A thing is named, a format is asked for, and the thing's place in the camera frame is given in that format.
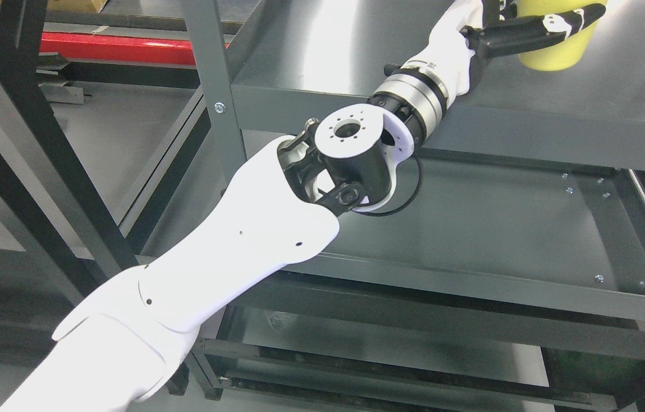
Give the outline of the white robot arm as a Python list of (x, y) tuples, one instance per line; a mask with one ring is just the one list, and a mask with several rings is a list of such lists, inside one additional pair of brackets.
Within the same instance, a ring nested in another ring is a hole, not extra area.
[(274, 139), (242, 164), (217, 206), (149, 264), (98, 287), (55, 329), (55, 347), (1, 411), (124, 411), (181, 367), (203, 323), (270, 274), (310, 260), (344, 213), (377, 213), (397, 167), (469, 89), (423, 56), (367, 102)]

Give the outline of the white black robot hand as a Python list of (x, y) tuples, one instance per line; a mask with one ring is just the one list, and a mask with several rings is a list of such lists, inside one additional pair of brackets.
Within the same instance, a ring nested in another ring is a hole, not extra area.
[(427, 47), (403, 63), (396, 73), (421, 73), (437, 85), (451, 104), (471, 90), (471, 63), (475, 58), (487, 60), (548, 49), (585, 31), (606, 11), (602, 3), (588, 3), (560, 13), (487, 24), (482, 3), (455, 1), (432, 28)]

